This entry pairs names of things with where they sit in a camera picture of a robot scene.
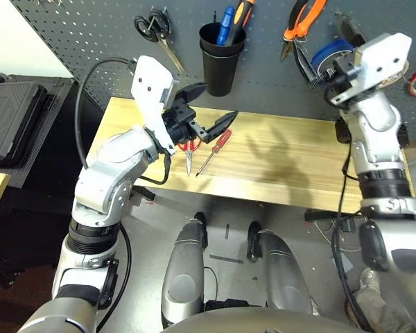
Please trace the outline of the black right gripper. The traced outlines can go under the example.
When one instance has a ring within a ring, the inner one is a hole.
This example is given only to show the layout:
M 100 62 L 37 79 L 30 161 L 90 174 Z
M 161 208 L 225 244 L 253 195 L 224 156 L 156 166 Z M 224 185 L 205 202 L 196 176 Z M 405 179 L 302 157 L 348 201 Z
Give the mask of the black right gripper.
M 334 18 L 338 33 L 343 39 L 353 47 L 360 47 L 364 44 L 362 28 L 352 17 L 343 12 L 335 12 Z M 355 104 L 363 100 L 362 94 L 353 96 L 346 101 L 337 99 L 339 94 L 352 87 L 350 81 L 357 78 L 360 71 L 355 65 L 353 57 L 334 59 L 332 65 L 325 72 L 316 76 L 315 69 L 306 56 L 306 47 L 302 43 L 297 43 L 296 64 L 312 89 L 323 89 L 324 100 L 328 104 L 333 104 L 332 98 L 336 99 L 336 104 Z

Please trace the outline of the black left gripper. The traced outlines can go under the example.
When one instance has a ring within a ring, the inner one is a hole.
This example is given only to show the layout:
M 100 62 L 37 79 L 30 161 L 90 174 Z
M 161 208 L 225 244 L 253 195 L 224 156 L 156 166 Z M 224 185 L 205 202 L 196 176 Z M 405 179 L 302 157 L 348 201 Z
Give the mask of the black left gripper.
M 178 90 L 171 107 L 162 114 L 166 131 L 174 144 L 184 144 L 196 137 L 212 142 L 222 135 L 238 115 L 228 112 L 217 119 L 207 131 L 195 121 L 196 112 L 187 103 L 197 99 L 207 88 L 206 83 L 194 83 Z

